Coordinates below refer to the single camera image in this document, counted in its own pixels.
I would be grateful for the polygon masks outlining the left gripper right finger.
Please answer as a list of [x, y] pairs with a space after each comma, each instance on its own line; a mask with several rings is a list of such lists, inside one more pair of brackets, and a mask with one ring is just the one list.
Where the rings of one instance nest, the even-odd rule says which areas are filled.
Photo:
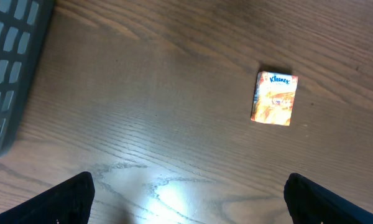
[[373, 213], [297, 173], [289, 175], [283, 197], [294, 224], [373, 224]]

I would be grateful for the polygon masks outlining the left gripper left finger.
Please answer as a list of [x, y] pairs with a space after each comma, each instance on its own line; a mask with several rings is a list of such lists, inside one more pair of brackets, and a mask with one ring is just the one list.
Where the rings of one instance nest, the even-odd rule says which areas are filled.
[[0, 214], [0, 224], [87, 224], [94, 199], [92, 175], [81, 172]]

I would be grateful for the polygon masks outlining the orange tissue packet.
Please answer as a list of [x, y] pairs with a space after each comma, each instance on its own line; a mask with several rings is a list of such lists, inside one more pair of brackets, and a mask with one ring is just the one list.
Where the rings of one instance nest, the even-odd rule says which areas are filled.
[[281, 126], [289, 126], [298, 77], [276, 72], [257, 74], [251, 120]]

